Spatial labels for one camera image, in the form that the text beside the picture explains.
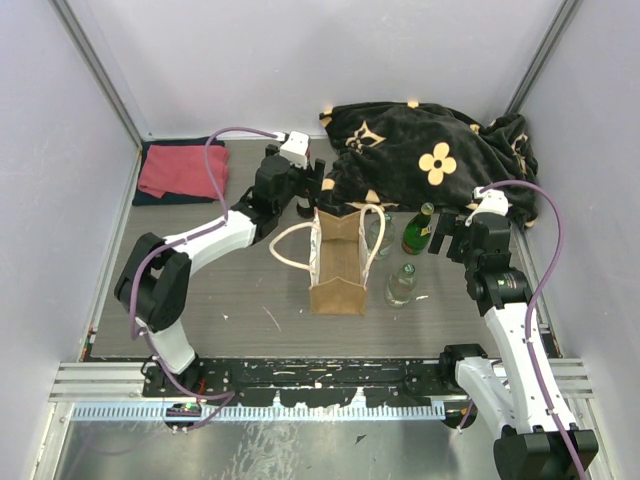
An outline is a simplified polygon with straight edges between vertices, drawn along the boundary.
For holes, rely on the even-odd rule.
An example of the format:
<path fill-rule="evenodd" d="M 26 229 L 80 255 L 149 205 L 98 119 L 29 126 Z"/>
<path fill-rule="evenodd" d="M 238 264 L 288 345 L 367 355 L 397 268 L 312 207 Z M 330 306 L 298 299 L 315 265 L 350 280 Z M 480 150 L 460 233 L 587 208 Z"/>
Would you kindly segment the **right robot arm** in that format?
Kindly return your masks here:
<path fill-rule="evenodd" d="M 468 294 L 496 342 L 506 377 L 498 377 L 480 345 L 447 345 L 438 360 L 440 385 L 452 394 L 465 392 L 485 419 L 501 478 L 585 478 L 598 440 L 578 426 L 557 385 L 534 324 L 529 282 L 510 264 L 509 219 L 444 210 L 429 252 L 438 253 L 446 238 L 447 256 L 465 269 Z"/>

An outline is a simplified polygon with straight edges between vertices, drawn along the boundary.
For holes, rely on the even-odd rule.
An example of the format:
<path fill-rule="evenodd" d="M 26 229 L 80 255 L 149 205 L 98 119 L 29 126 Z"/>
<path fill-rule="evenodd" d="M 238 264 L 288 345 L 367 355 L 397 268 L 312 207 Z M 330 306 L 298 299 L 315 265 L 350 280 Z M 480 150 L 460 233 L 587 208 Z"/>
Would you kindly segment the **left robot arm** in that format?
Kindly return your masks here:
<path fill-rule="evenodd" d="M 300 167 L 282 152 L 262 160 L 254 185 L 219 219 L 189 232 L 141 236 L 116 282 L 114 296 L 130 315 L 131 336 L 144 336 L 178 396 L 195 394 L 202 374 L 181 315 L 190 278 L 204 266 L 265 239 L 294 197 L 315 204 L 326 162 Z"/>

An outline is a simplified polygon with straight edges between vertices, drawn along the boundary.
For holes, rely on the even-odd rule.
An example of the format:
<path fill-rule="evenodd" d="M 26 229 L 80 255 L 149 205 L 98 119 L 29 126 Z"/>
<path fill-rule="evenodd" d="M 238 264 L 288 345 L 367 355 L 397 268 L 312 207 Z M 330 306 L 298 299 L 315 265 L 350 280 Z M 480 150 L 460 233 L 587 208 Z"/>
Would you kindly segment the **brown canvas bag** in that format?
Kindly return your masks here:
<path fill-rule="evenodd" d="M 373 247 L 366 243 L 365 217 L 368 213 L 383 222 L 385 212 L 368 204 L 360 211 L 336 217 L 317 209 L 314 218 L 287 228 L 269 244 L 271 255 L 281 263 L 309 273 L 310 311 L 317 315 L 363 315 L 366 312 L 368 278 L 385 226 L 380 227 Z M 276 246 L 291 233 L 308 228 L 309 260 L 290 260 Z"/>

